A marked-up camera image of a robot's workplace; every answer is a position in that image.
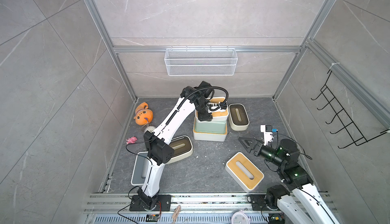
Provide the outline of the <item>small bamboo lid tissue box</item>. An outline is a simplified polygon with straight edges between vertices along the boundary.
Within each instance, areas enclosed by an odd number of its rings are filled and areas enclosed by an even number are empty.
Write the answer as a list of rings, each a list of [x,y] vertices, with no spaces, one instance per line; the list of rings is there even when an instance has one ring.
[[[216,108],[216,111],[210,111],[212,118],[211,119],[203,119],[200,120],[200,117],[198,116],[198,111],[195,112],[195,117],[198,121],[226,121],[228,119],[229,111],[228,106],[225,105],[222,107],[222,109],[219,107],[219,104],[222,103],[225,100],[225,97],[214,97],[209,99],[208,107],[209,105],[212,106],[212,109]]]

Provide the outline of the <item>green tissue box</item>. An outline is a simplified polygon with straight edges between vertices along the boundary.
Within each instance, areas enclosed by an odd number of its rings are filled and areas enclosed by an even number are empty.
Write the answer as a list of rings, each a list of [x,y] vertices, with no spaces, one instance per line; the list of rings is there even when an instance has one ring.
[[[195,117],[195,131],[199,133],[224,134],[226,132],[226,120],[200,121]]]

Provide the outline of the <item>large bamboo lid tissue box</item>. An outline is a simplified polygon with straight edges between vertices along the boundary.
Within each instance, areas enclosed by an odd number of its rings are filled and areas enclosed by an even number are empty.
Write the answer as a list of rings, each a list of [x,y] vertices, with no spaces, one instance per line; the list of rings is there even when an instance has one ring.
[[[199,132],[196,130],[195,125],[193,127],[193,135],[195,140],[224,142],[227,137],[227,134],[228,134],[227,125],[224,126],[224,132],[222,134]]]

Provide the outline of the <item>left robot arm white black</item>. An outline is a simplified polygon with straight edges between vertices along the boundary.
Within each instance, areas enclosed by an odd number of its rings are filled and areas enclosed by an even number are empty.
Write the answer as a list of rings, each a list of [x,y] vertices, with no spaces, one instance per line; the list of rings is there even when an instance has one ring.
[[[220,87],[213,87],[211,84],[202,81],[198,87],[185,87],[174,108],[163,120],[163,122],[153,130],[144,133],[145,146],[148,151],[148,173],[146,180],[138,196],[146,209],[152,209],[156,203],[159,193],[160,179],[165,164],[172,158],[174,149],[170,143],[176,131],[185,119],[195,110],[211,119],[207,104]]]

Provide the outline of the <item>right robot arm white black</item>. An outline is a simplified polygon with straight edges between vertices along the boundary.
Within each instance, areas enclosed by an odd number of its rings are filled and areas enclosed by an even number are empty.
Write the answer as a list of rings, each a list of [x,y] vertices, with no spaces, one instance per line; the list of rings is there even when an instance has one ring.
[[[280,210],[294,224],[338,224],[339,221],[322,199],[314,181],[298,163],[299,156],[312,157],[298,150],[298,142],[282,139],[276,148],[255,138],[238,138],[248,153],[277,166],[283,184],[267,189],[261,208]]]

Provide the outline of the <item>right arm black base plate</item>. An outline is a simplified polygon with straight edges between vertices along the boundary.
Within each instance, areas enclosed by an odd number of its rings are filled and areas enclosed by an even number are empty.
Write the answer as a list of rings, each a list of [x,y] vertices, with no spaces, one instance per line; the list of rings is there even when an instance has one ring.
[[[253,211],[271,210],[273,200],[269,194],[249,194],[246,197]]]

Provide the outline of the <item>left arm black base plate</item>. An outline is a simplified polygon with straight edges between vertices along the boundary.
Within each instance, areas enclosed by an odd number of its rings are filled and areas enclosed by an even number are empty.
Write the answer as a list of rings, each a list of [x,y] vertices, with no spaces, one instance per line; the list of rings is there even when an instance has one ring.
[[[171,208],[171,195],[134,195],[129,207],[130,211],[169,211]]]

